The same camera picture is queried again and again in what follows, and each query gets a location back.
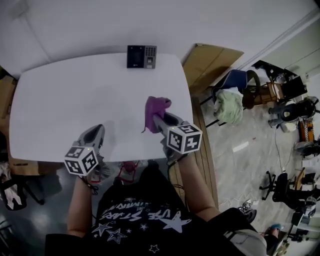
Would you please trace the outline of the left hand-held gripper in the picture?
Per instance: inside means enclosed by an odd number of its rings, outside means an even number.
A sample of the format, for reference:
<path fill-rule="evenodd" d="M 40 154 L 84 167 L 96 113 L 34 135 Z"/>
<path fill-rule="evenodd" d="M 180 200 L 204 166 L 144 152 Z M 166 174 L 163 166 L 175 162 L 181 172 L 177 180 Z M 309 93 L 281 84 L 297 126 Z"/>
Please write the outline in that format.
<path fill-rule="evenodd" d="M 64 164 L 70 174 L 86 177 L 102 162 L 100 149 L 105 137 L 103 124 L 85 130 L 75 140 L 64 156 Z"/>

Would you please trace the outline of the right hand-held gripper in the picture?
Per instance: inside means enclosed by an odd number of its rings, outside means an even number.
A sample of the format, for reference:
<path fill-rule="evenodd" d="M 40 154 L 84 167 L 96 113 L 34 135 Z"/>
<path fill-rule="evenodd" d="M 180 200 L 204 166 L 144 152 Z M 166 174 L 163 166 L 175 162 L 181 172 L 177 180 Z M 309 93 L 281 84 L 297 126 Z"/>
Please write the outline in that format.
<path fill-rule="evenodd" d="M 180 157 L 200 149 L 203 132 L 195 124 L 169 112 L 165 112 L 163 117 L 154 115 L 153 122 L 164 137 L 160 143 L 169 162 L 178 161 Z"/>

